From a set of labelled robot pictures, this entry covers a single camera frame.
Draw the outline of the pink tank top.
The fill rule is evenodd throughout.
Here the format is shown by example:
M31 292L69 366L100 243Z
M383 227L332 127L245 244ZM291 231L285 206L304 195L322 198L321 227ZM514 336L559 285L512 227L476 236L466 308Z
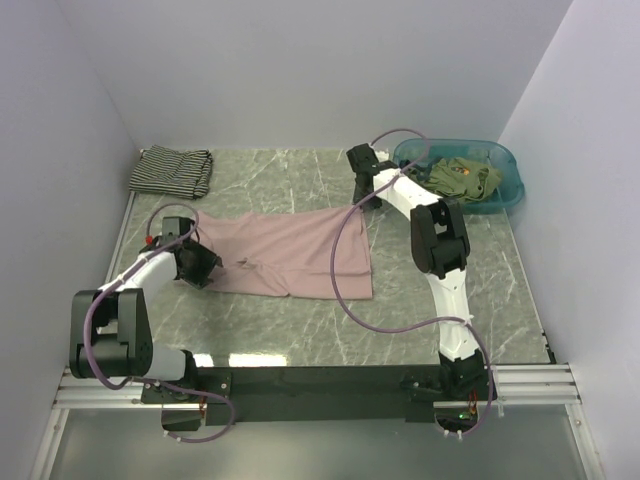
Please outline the pink tank top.
M222 259L209 288L216 292L335 298L330 255L337 243L335 276L345 300L373 298L366 219L361 211L331 207L289 213L246 213L214 218L199 213L200 243Z

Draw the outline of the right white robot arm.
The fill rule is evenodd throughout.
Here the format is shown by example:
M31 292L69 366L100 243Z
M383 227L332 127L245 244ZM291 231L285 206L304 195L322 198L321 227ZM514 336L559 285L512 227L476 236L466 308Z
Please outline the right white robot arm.
M419 186L392 162L381 162L368 144L348 150L347 159L355 174L354 206L349 213L364 206L377 208L385 201L403 214L410 222L414 264L425 275L433 296L436 318L392 332L438 325L443 396L467 400L486 388L487 399L493 400L489 354L473 328L466 294L470 242L460 205Z

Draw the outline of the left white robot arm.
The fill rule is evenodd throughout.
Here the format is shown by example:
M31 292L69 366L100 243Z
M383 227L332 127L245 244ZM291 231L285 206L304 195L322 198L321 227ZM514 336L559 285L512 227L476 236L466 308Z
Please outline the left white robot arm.
M69 368L78 379L164 380L176 401L193 399L200 388L197 373L187 368L187 354L153 340L148 307L167 284L183 281L197 289L211 283L221 258L188 239L167 250L160 239L144 247L134 263L113 281L81 290L72 300Z

